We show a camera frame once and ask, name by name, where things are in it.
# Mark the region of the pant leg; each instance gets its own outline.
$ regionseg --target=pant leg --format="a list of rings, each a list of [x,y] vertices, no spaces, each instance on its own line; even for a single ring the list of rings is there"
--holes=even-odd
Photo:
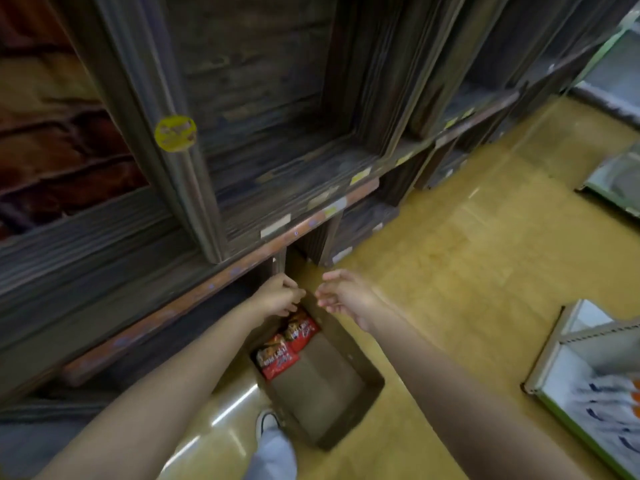
[[[244,480],[296,480],[296,453],[280,428],[266,429]]]

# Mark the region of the person's left hand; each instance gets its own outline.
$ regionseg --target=person's left hand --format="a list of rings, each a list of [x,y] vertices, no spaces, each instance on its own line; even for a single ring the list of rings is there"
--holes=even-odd
[[[280,273],[264,282],[248,301],[262,319],[271,315],[286,317],[298,309],[295,304],[300,302],[305,293],[295,281]]]

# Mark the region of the red packaging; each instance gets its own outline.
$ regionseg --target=red packaging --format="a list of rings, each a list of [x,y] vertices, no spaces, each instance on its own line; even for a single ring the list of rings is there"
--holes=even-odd
[[[286,371],[298,359],[281,334],[276,334],[265,345],[258,349],[255,360],[262,370],[262,375],[270,381],[279,373]]]
[[[313,318],[309,316],[306,310],[300,307],[289,318],[284,337],[293,352],[300,352],[319,330],[320,327],[314,322]]]

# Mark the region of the white sneaker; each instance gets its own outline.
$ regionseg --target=white sneaker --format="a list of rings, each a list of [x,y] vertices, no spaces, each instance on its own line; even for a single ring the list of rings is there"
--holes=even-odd
[[[260,442],[262,434],[269,428],[280,428],[280,421],[273,410],[265,409],[258,415],[255,421],[255,439]]]

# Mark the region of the tile floor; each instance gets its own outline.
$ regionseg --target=tile floor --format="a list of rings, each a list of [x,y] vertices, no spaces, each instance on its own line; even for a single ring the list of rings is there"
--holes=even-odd
[[[589,298],[618,318],[640,313],[639,227],[573,192],[604,156],[637,138],[574,100],[549,101],[443,185],[412,193],[398,219],[340,263],[403,307],[421,333],[515,403],[594,479],[612,474],[519,384],[562,304]],[[315,288],[320,270],[295,257],[289,265]],[[342,322],[387,385],[331,452],[295,444],[299,478],[464,478],[378,346]],[[236,359],[161,478],[241,478],[266,404],[244,358]]]

